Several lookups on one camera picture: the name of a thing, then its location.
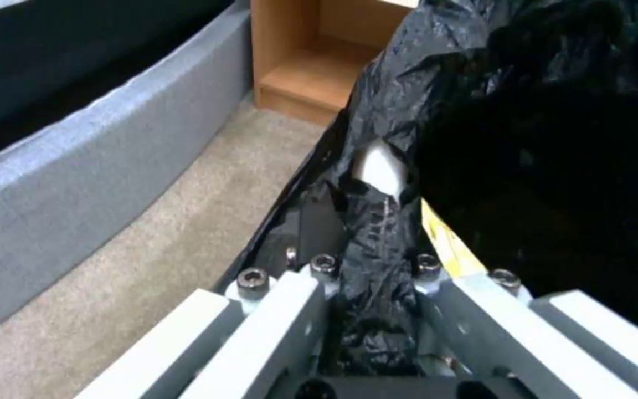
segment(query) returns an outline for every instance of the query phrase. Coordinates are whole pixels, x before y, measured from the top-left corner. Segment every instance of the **yellow tape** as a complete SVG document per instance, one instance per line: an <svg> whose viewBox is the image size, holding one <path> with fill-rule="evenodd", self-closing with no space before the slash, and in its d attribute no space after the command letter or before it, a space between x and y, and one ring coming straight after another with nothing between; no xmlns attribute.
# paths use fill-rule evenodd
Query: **yellow tape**
<svg viewBox="0 0 638 399"><path fill-rule="evenodd" d="M452 278L486 273L484 265L464 244L461 238L422 200L423 228L428 233L440 261Z"/></svg>

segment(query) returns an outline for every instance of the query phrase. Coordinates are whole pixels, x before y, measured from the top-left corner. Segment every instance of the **wooden furniture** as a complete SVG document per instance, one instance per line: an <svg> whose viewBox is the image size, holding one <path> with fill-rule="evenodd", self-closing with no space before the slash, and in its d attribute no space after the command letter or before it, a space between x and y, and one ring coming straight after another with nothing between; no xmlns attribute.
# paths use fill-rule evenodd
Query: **wooden furniture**
<svg viewBox="0 0 638 399"><path fill-rule="evenodd" d="M256 106L329 124L417 0L390 1L251 0Z"/></svg>

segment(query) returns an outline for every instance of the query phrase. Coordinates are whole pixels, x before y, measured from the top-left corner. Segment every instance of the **carpet floor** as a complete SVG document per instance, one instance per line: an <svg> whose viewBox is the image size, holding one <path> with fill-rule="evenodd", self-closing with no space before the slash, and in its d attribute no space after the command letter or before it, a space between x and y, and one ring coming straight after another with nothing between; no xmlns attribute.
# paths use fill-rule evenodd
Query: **carpet floor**
<svg viewBox="0 0 638 399"><path fill-rule="evenodd" d="M322 131L243 101L146 212L0 325L0 398L74 397L213 285Z"/></svg>

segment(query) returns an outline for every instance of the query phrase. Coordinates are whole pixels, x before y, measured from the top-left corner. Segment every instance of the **gray padded bed frame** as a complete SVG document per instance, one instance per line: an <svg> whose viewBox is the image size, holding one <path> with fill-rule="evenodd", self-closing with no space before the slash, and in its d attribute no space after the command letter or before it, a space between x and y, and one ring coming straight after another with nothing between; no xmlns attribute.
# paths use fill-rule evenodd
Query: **gray padded bed frame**
<svg viewBox="0 0 638 399"><path fill-rule="evenodd" d="M154 202L250 86L242 0L144 73L0 152L0 322Z"/></svg>

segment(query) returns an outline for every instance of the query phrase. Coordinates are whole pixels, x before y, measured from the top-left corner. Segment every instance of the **bolt head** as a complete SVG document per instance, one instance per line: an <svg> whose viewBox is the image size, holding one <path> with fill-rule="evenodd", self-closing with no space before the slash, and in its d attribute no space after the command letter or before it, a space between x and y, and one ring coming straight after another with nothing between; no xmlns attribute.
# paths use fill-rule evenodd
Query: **bolt head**
<svg viewBox="0 0 638 399"><path fill-rule="evenodd" d="M259 300L270 289L267 272L261 268L247 268L238 274L238 294L247 300Z"/></svg>
<svg viewBox="0 0 638 399"><path fill-rule="evenodd" d="M297 267L297 248L287 247L284 254L285 265L288 269L294 270Z"/></svg>
<svg viewBox="0 0 638 399"><path fill-rule="evenodd" d="M513 272L505 269L494 269L489 272L489 277L491 277L494 283L499 284L511 293L511 295L518 295L518 291L521 288L521 278Z"/></svg>
<svg viewBox="0 0 638 399"><path fill-rule="evenodd" d="M420 278L437 278L443 268L440 261L433 255L421 253L418 255L418 276Z"/></svg>
<svg viewBox="0 0 638 399"><path fill-rule="evenodd" d="M328 282L334 280L336 275L336 259L333 256L322 253L316 255L309 262L309 270L312 277L322 282Z"/></svg>

